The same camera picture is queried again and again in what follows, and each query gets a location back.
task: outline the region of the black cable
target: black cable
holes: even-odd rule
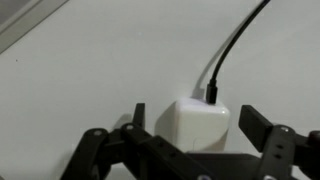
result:
[[[226,59],[227,55],[229,54],[230,50],[234,46],[234,44],[237,42],[237,40],[240,38],[242,33],[246,30],[246,28],[250,25],[250,23],[254,20],[254,18],[260,13],[260,11],[270,2],[270,0],[263,0],[256,9],[251,13],[251,15],[246,19],[246,21],[243,23],[243,25],[239,28],[237,33],[234,35],[226,49],[223,51],[222,55],[220,56],[220,59],[214,69],[214,72],[212,74],[212,78],[207,86],[207,94],[206,94],[206,100],[209,104],[215,104],[217,99],[217,93],[218,88],[216,87],[217,82],[217,76],[219,73],[219,70],[221,68],[222,63]]]

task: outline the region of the screw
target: screw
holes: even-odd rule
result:
[[[100,131],[100,130],[96,130],[94,133],[93,133],[93,135],[95,135],[95,136],[100,136],[102,134],[102,131]]]
[[[287,128],[285,126],[282,126],[281,129],[284,130],[285,132],[289,132],[289,128]]]
[[[211,180],[211,178],[207,175],[200,175],[197,180]]]
[[[131,125],[131,124],[129,124],[129,125],[126,127],[127,130],[132,130],[133,128],[134,128],[134,126]]]
[[[277,179],[274,178],[273,176],[266,175],[264,176],[263,180],[277,180]]]

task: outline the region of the power adapter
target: power adapter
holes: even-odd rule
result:
[[[217,100],[210,105],[201,99],[183,98],[175,104],[173,144],[181,151],[222,151],[230,111]]]

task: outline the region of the white power adapter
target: white power adapter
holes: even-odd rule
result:
[[[218,100],[184,98],[175,104],[173,144],[183,152],[223,151],[230,111]]]

